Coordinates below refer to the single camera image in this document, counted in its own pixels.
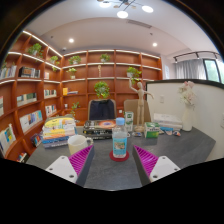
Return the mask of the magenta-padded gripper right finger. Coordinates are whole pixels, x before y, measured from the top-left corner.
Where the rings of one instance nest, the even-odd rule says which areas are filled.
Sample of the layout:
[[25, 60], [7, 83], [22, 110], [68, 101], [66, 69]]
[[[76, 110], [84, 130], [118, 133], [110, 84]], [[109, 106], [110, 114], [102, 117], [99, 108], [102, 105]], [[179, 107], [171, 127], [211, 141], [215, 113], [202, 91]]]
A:
[[133, 146], [132, 154], [143, 186], [180, 170], [167, 156], [157, 157], [137, 145]]

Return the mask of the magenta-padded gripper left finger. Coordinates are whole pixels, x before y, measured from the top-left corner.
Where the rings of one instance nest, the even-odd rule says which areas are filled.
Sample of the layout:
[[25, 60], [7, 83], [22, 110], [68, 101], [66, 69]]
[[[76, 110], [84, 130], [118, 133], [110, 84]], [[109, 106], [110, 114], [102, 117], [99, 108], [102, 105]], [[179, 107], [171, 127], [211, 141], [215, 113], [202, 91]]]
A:
[[60, 156], [46, 170], [81, 187], [85, 185], [92, 159], [94, 146], [90, 145], [73, 155]]

